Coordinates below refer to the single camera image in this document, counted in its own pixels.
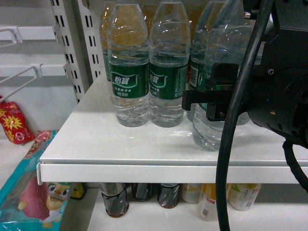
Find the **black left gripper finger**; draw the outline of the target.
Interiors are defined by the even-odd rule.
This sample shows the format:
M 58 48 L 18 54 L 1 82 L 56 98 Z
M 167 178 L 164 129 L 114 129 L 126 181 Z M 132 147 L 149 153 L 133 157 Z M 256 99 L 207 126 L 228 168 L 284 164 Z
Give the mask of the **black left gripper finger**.
M 194 91 L 185 90 L 182 95 L 182 109 L 191 110 L 194 103 L 208 103 L 206 117 L 210 121 L 224 121 L 231 101 L 232 92 L 222 90 Z

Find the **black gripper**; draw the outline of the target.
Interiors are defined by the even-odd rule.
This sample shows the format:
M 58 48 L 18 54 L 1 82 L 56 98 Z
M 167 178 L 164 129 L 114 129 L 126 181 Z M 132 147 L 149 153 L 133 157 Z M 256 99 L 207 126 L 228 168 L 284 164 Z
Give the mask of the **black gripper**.
M 205 90 L 233 91 L 238 64 L 215 63 Z M 308 145 L 308 71 L 287 68 L 273 75 L 253 76 L 247 111 L 258 126 L 267 128 L 294 144 Z

